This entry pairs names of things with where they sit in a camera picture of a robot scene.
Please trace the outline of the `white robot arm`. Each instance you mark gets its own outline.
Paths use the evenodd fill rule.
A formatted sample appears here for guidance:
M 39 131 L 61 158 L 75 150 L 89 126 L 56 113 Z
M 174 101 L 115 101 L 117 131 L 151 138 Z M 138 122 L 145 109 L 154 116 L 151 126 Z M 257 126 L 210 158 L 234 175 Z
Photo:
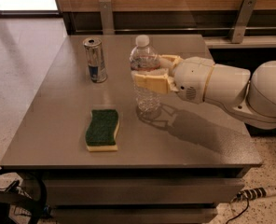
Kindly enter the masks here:
M 134 84 L 159 94 L 174 92 L 193 104 L 216 105 L 259 129 L 276 129 L 276 61 L 254 72 L 201 57 L 161 55 L 159 61 L 158 69 L 133 70 Z

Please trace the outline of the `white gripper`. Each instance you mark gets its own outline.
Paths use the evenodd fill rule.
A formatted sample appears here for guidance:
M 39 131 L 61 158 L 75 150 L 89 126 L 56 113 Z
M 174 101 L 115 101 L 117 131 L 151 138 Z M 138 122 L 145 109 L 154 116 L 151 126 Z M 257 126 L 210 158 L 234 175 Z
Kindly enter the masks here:
M 168 70 L 132 71 L 134 84 L 159 94 L 174 91 L 184 101 L 203 103 L 204 91 L 214 70 L 212 59 L 191 57 L 183 60 L 178 55 L 159 55 L 159 63 L 161 68 L 174 69 L 173 77 Z

